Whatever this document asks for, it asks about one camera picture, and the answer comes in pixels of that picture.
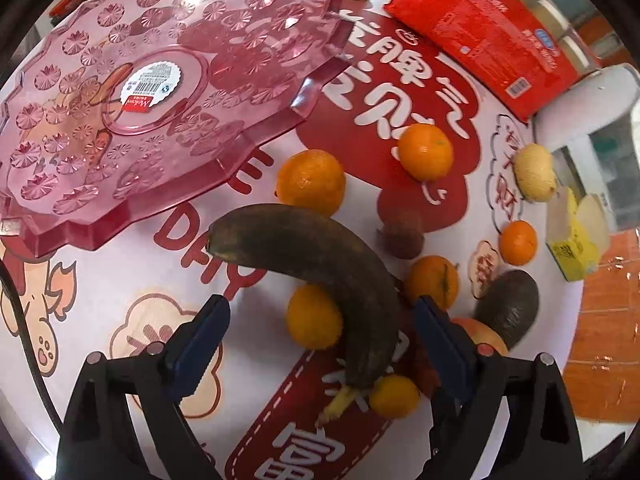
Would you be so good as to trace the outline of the large orange near tray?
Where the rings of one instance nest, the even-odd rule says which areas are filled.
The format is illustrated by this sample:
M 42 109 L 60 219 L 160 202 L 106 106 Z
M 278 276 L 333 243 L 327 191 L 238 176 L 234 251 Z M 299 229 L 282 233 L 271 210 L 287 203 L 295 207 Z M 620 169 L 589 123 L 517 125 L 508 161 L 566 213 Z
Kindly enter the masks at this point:
M 282 204 L 332 217 L 341 207 L 346 174 L 341 163 L 322 150 L 306 150 L 287 159 L 277 175 L 276 194 Z

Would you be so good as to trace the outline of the printed white red table mat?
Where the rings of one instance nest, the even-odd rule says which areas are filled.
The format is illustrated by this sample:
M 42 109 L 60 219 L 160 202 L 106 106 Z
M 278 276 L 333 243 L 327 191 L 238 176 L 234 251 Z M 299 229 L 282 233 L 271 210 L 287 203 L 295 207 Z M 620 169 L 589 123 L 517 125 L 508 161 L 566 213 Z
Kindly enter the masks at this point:
M 580 479 L 530 129 L 345 0 L 88 0 L 1 102 L 1 315 L 60 479 Z

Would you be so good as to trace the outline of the yellow tissue box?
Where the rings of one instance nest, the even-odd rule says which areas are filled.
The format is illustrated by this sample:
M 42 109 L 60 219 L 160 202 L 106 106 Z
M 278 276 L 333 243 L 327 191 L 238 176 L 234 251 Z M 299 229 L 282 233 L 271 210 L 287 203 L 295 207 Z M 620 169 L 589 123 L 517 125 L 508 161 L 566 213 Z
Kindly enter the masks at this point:
M 546 245 L 568 282 L 582 281 L 597 271 L 610 248 L 610 237 L 596 194 L 576 200 L 571 188 L 561 186 L 555 191 L 547 207 Z

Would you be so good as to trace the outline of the overripe dark banana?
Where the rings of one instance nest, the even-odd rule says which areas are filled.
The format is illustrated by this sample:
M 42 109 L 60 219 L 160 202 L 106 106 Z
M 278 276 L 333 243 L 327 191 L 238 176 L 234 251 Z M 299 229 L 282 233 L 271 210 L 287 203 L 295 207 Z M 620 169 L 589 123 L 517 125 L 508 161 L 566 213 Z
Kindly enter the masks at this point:
M 386 372 L 400 305 L 380 257 L 337 221 L 282 204 L 236 208 L 208 228 L 206 250 L 224 262 L 272 271 L 324 288 L 343 315 L 345 383 L 316 426 L 339 419 Z

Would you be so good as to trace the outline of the red apple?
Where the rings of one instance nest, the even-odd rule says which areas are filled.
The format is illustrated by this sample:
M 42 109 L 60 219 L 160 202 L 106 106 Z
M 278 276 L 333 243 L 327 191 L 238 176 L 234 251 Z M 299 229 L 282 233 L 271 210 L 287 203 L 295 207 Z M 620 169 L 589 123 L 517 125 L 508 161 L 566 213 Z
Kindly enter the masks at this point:
M 474 318 L 453 318 L 451 322 L 461 326 L 474 344 L 490 344 L 502 356 L 509 354 L 509 350 L 506 348 L 502 338 L 487 325 L 474 320 Z

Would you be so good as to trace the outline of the brown lychee fruit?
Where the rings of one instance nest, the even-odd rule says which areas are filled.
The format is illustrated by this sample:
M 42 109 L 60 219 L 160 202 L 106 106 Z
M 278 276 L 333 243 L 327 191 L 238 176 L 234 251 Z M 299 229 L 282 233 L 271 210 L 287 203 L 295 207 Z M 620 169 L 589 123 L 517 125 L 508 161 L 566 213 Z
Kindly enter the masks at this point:
M 416 258 L 424 246 L 420 214 L 411 209 L 394 209 L 378 231 L 385 251 L 402 260 Z

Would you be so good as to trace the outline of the pink plastic fruit tray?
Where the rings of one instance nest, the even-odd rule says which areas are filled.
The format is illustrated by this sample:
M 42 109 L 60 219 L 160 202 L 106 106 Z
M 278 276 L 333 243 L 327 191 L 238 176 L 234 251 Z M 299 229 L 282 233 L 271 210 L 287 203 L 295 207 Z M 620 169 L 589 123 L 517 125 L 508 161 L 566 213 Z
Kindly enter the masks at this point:
M 228 181 L 346 67 L 340 0 L 89 0 L 1 92 L 1 232 L 95 250 Z

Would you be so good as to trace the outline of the orange with dark scar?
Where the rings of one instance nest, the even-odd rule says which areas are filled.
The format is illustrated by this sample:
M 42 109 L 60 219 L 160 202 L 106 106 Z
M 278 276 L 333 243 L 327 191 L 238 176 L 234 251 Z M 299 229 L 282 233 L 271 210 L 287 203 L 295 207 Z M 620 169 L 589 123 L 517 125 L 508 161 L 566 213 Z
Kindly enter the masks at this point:
M 404 279 L 405 293 L 416 302 L 430 296 L 443 311 L 457 299 L 460 287 L 458 267 L 442 256 L 429 255 L 414 262 Z

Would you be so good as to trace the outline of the small yellow-orange citrus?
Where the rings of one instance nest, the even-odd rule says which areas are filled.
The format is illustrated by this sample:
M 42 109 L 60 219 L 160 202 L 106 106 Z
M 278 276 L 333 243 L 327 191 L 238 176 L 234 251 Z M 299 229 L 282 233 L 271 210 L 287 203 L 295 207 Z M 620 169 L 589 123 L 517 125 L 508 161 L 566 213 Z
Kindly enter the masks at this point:
M 409 416 L 418 407 L 420 399 L 416 384 L 408 377 L 396 374 L 380 378 L 369 393 L 370 408 L 387 420 Z

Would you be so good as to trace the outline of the dark green avocado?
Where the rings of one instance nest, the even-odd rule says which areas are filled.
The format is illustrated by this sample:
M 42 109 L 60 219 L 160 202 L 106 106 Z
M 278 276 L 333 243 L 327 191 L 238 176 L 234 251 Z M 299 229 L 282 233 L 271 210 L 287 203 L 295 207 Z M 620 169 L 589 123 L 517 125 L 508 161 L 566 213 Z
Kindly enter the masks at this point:
M 477 300 L 473 318 L 491 328 L 511 350 L 528 333 L 539 311 L 536 281 L 523 270 L 500 274 Z

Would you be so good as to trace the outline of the small orange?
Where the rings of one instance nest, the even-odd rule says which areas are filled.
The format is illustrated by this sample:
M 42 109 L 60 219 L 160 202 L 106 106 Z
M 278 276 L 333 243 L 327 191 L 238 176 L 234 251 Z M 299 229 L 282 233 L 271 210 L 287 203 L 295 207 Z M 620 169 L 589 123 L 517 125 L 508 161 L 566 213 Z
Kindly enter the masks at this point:
M 524 220 L 510 222 L 499 237 L 502 260 L 512 266 L 524 266 L 537 252 L 538 240 L 535 229 Z

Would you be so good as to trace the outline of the white appliance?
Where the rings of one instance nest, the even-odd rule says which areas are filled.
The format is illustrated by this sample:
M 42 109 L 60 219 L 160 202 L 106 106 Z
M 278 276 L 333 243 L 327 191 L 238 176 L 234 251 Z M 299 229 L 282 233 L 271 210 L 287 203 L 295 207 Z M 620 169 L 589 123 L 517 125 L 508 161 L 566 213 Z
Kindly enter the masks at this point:
M 627 63 L 587 76 L 538 112 L 534 139 L 560 185 L 599 197 L 613 233 L 639 225 L 639 72 Z

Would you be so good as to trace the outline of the red paper cup package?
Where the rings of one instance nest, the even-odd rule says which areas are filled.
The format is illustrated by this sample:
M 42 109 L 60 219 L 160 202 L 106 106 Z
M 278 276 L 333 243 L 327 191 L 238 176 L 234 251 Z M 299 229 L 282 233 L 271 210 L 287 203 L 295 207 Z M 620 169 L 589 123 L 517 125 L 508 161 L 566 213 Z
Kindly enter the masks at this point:
M 385 10 L 522 122 L 600 66 L 552 0 L 390 0 Z

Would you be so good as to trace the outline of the yellow pear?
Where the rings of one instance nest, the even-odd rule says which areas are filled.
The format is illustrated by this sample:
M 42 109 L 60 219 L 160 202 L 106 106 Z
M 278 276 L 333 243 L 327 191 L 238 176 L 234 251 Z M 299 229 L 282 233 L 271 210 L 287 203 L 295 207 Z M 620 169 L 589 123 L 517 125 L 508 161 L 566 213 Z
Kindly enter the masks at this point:
M 513 157 L 513 171 L 523 196 L 535 203 L 550 200 L 556 190 L 552 155 L 541 145 L 532 143 Z

